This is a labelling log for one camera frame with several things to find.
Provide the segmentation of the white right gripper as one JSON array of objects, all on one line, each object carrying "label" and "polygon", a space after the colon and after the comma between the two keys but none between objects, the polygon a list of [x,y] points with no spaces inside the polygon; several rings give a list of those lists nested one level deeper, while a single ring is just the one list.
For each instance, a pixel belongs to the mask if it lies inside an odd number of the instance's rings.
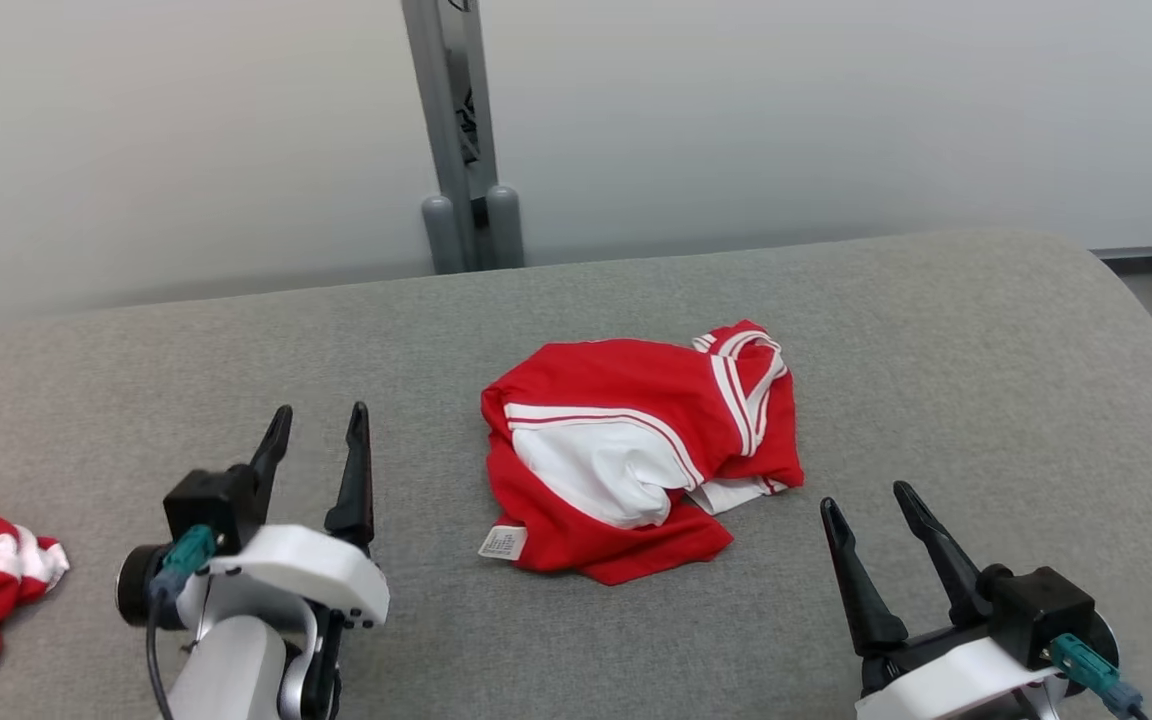
[{"label": "white right gripper", "polygon": [[[952,626],[984,623],[992,605],[977,591],[980,570],[914,486],[893,483],[910,532],[925,546],[950,602]],[[861,657],[858,720],[1060,720],[1070,680],[1048,661],[1028,667],[990,637],[986,626],[909,639],[856,552],[835,498],[820,501],[855,655]]]}]

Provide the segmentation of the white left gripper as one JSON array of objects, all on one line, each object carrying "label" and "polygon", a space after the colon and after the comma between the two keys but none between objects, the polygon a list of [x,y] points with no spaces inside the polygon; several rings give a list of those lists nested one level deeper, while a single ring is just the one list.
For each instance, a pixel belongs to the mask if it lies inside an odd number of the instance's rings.
[{"label": "white left gripper", "polygon": [[[280,406],[253,452],[253,507],[268,520],[291,437]],[[391,591],[364,551],[376,536],[369,409],[353,406],[338,501],[326,536],[266,525],[237,555],[217,556],[175,600],[195,643],[175,680],[175,720],[338,720],[346,632],[384,626]]]}]

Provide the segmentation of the red white basketball jersey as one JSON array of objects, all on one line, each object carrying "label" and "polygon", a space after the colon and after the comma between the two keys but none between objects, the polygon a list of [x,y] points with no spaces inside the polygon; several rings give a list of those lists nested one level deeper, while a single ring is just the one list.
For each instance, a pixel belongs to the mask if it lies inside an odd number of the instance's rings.
[{"label": "red white basketball jersey", "polygon": [[744,320],[689,346],[550,343],[483,391],[500,518],[479,553],[617,585],[732,543],[718,516],[803,486],[794,378]]}]

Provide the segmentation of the grey metal post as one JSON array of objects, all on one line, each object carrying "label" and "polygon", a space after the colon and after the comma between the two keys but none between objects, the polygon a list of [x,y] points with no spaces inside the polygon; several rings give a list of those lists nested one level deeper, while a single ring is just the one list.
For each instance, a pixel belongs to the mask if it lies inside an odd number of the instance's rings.
[{"label": "grey metal post", "polygon": [[518,194],[499,179],[480,0],[399,0],[438,191],[420,202],[435,273],[525,264]]}]

